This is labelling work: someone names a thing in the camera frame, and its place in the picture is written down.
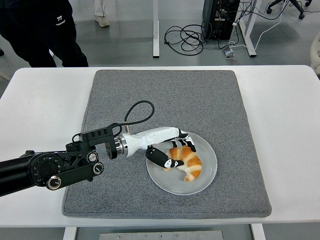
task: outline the croissant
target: croissant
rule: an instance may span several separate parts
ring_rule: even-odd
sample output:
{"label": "croissant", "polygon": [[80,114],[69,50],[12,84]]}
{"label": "croissant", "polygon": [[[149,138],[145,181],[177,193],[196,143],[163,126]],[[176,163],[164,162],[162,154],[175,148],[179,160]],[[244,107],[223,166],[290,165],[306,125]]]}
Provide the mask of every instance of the croissant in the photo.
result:
{"label": "croissant", "polygon": [[195,180],[199,177],[202,170],[202,163],[198,155],[191,150],[190,147],[183,145],[181,147],[173,147],[166,152],[166,155],[172,160],[181,160],[184,162],[182,166],[178,166],[179,170],[186,173],[184,180],[187,182]]}

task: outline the gray mat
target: gray mat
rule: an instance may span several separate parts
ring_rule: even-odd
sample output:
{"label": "gray mat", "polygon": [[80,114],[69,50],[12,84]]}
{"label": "gray mat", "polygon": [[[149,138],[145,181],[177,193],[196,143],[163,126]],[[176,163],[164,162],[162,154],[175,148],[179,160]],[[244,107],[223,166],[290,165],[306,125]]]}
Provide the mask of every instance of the gray mat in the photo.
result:
{"label": "gray mat", "polygon": [[[159,188],[148,174],[143,150],[110,160],[97,146],[105,166],[92,182],[69,186],[62,212],[69,217],[108,219],[263,218],[271,205],[233,71],[100,70],[96,72],[83,131],[122,123],[140,100],[155,106],[153,117],[134,125],[134,134],[156,127],[176,127],[204,138],[214,149],[218,168],[213,182],[193,195]],[[147,117],[138,105],[128,121]]]}

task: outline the floor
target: floor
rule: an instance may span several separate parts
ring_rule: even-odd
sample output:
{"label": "floor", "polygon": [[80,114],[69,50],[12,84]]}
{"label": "floor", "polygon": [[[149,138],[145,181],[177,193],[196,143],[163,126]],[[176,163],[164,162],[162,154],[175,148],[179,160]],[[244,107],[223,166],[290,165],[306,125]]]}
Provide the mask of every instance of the floor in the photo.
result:
{"label": "floor", "polygon": [[[200,54],[185,56],[174,52],[164,44],[165,32],[172,26],[200,25],[204,0],[161,0],[158,3],[160,57],[153,58],[153,1],[107,0],[105,12],[110,26],[104,28],[94,21],[92,1],[70,0],[70,3],[73,7],[73,17],[76,23],[77,42],[87,56],[90,67],[310,66],[310,46],[320,31],[320,12],[316,12],[320,11],[320,1],[313,1],[309,7],[305,7],[305,1],[302,1],[305,11],[315,12],[305,12],[305,18],[300,20],[298,18],[299,12],[294,6],[288,4],[282,14],[281,23],[262,35],[256,48],[257,56],[254,58],[249,57],[243,46],[234,47],[232,49],[234,51],[233,58],[226,58],[222,50],[219,49],[216,40],[208,40]],[[262,13],[267,5],[267,1],[262,1],[259,8]],[[265,13],[263,16],[266,18],[277,17],[282,6],[281,3],[274,6],[270,15]],[[256,46],[263,31],[279,21],[280,18],[267,20],[257,16],[251,33],[253,45]],[[244,41],[241,35],[239,34],[238,37],[239,43],[237,45],[243,45]],[[170,39],[176,41],[177,34],[173,34]],[[237,42],[237,36],[233,34],[230,41]],[[228,44],[228,41],[219,41],[219,44],[224,46]],[[2,96],[9,83],[4,77],[10,79],[16,70],[28,68],[29,65],[16,56],[10,44],[2,37],[0,37],[0,48],[4,51],[4,56],[0,56],[0,96]],[[54,59],[61,67],[61,61],[56,57]],[[264,225],[267,240],[320,239],[319,229],[320,225],[317,223]],[[0,228],[1,231],[3,233],[3,231],[8,232],[9,230]]]}

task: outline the shoe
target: shoe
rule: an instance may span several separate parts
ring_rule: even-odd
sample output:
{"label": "shoe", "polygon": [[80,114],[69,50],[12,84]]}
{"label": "shoe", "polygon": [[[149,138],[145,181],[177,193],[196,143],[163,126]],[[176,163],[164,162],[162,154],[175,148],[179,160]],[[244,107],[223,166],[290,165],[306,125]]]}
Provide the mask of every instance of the shoe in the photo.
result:
{"label": "shoe", "polygon": [[96,20],[99,23],[100,27],[109,26],[109,21],[105,16],[94,15],[94,20]]}

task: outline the logo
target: logo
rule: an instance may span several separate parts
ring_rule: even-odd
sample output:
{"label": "logo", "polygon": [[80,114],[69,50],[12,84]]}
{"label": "logo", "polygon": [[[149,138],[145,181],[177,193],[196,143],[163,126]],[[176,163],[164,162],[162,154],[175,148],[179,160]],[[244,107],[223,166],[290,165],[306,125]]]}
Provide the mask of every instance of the logo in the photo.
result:
{"label": "logo", "polygon": [[61,24],[64,24],[66,22],[66,20],[62,21],[62,15],[58,16],[57,18],[58,23],[56,23],[55,25],[60,26]]}

